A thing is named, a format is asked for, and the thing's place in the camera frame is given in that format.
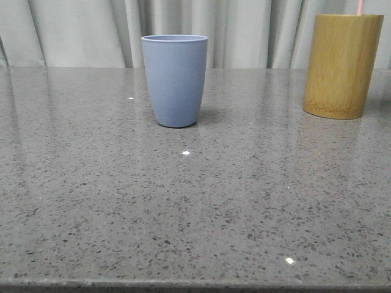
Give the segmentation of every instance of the speckled stone surface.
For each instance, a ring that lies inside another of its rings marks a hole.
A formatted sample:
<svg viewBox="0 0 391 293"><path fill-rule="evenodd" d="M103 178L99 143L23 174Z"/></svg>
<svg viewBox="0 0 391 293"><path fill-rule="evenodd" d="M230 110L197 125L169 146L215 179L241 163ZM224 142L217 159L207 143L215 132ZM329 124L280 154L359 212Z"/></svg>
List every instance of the speckled stone surface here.
<svg viewBox="0 0 391 293"><path fill-rule="evenodd" d="M391 71L357 120L304 87L208 70L170 129L143 70L1 68L0 292L391 291Z"/></svg>

